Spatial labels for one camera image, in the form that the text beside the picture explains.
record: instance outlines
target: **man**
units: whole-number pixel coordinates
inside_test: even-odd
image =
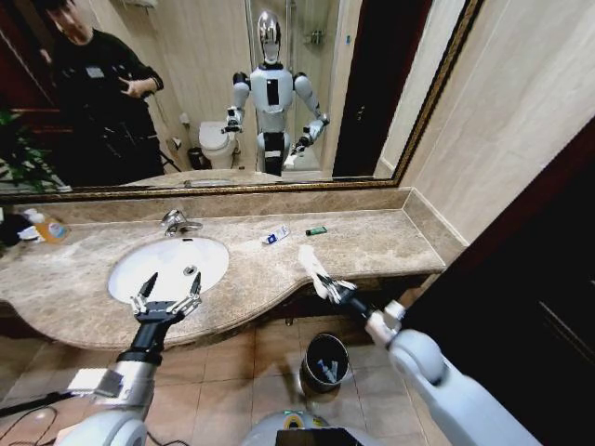
[[[60,106],[80,140],[79,186],[125,184],[164,173],[145,98],[163,89],[117,37],[94,30],[74,0],[37,0],[61,33],[51,60]]]

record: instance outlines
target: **cable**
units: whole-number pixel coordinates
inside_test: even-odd
[[[147,435],[149,436],[151,441],[153,443],[155,443],[157,446],[171,446],[172,444],[181,444],[182,446],[190,446],[190,444],[188,444],[186,441],[182,441],[181,439],[174,439],[173,441],[169,441],[168,443],[161,443],[161,442],[157,441],[157,439],[148,430],[147,430]]]
[[[23,445],[23,446],[49,446],[51,444],[54,444],[54,442],[56,441],[56,439],[51,439],[50,441],[46,442],[46,443],[42,443],[40,444],[39,442],[41,441],[41,439],[46,435],[46,433],[49,431],[49,429],[51,429],[52,426],[54,426],[54,423],[56,422],[56,418],[58,418],[58,411],[56,410],[55,407],[52,406],[42,406],[42,407],[37,407],[35,409],[31,409],[29,412],[24,413],[23,415],[21,415],[17,421],[15,421],[12,425],[10,425],[10,427],[7,429],[7,431],[2,434],[2,436],[0,436],[0,441],[6,437],[8,435],[8,433],[17,426],[18,423],[20,423],[23,418],[29,416],[32,413],[35,412],[39,412],[39,411],[44,411],[45,409],[48,409],[49,411],[52,412],[52,419],[49,422],[49,425],[47,425],[46,430],[44,430],[43,434],[41,434],[41,436],[39,437],[39,439],[37,439],[37,441],[33,442],[33,441],[13,441],[12,443],[10,443],[8,446],[17,446],[17,445]]]

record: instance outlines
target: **drain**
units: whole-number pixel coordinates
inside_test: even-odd
[[[189,267],[186,267],[184,269],[184,275],[192,276],[197,270],[198,270],[198,268],[196,268],[194,265],[190,265]]]

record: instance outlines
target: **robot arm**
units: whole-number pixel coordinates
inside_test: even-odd
[[[200,271],[185,297],[148,302],[157,276],[153,274],[139,293],[130,297],[140,327],[130,348],[118,356],[115,368],[80,370],[69,385],[72,393],[99,396],[96,403],[109,410],[95,413],[77,425],[59,443],[61,446],[145,444],[147,427],[143,420],[152,403],[154,376],[162,361],[167,330],[202,303]]]
[[[290,151],[289,156],[285,160],[285,165],[289,166],[294,164],[300,152],[304,151],[306,147],[311,146],[318,139],[323,133],[324,128],[330,123],[328,116],[320,112],[320,103],[312,90],[312,83],[303,72],[299,72],[294,76],[294,89],[316,119],[304,127],[304,134],[296,143],[293,150]]]
[[[390,362],[413,383],[430,414],[455,445],[538,445],[539,442],[482,385],[463,375],[426,334],[401,329],[405,308],[392,301],[384,312],[356,296],[357,286],[331,279],[310,246],[301,246],[299,262],[314,288],[333,304],[354,308],[365,330],[389,352]]]
[[[221,133],[242,132],[244,106],[250,95],[250,79],[244,72],[233,75],[233,106],[227,109],[227,126]]]

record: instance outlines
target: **countertop edge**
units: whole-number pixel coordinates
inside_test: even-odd
[[[445,268],[445,266],[430,267],[430,268],[426,268],[426,269],[399,269],[399,270],[392,270],[392,271],[370,271],[370,272],[363,272],[363,273],[358,272],[358,273],[354,273],[354,274],[345,274],[342,276],[342,278],[346,279],[346,280],[358,280],[358,279],[370,279],[370,278],[402,277],[402,276],[409,276],[409,275],[437,274],[437,273],[443,272],[444,268]],[[262,316],[267,311],[276,307],[281,302],[283,302],[285,299],[287,299],[289,296],[291,296],[299,288],[301,288],[304,285],[307,285],[310,282],[311,282],[311,278],[309,276],[303,276],[302,278],[300,278],[299,280],[294,282],[291,286],[286,288],[282,293],[277,295],[274,299],[268,301],[267,305],[263,305],[259,308],[254,309],[251,312],[251,314],[246,316],[245,318],[238,318],[238,319],[231,321],[228,324],[210,327],[208,330],[204,330],[201,332],[195,332],[193,334],[186,334],[186,335],[176,336],[176,337],[166,337],[165,338],[165,348],[172,348],[172,347],[176,347],[176,346],[183,346],[183,345],[190,344],[190,343],[200,342],[201,338],[208,338],[209,336],[215,336],[215,335],[220,335],[221,340],[225,339],[226,334],[228,334],[229,332],[232,332],[234,330],[237,330],[244,325],[247,325],[251,321],[258,318],[259,316]],[[27,321],[27,318],[22,316],[21,311],[19,311],[19,309],[17,307],[15,307],[15,305],[12,302],[5,300],[2,297],[0,297],[0,302],[4,302],[4,303],[10,305],[27,324],[29,324],[32,328],[34,328],[35,331],[39,332],[40,334],[42,334],[44,336],[49,337],[50,339],[59,341],[63,344],[66,344],[66,345],[69,345],[72,347],[76,347],[76,348],[95,349],[95,350],[110,350],[110,351],[122,350],[127,347],[127,345],[116,345],[116,344],[108,345],[105,343],[97,343],[97,344],[93,343],[93,342],[82,343],[80,341],[69,339],[64,336],[56,336],[55,334],[49,333],[47,330],[42,330],[39,327],[36,327],[34,324],[31,324],[29,321]]]

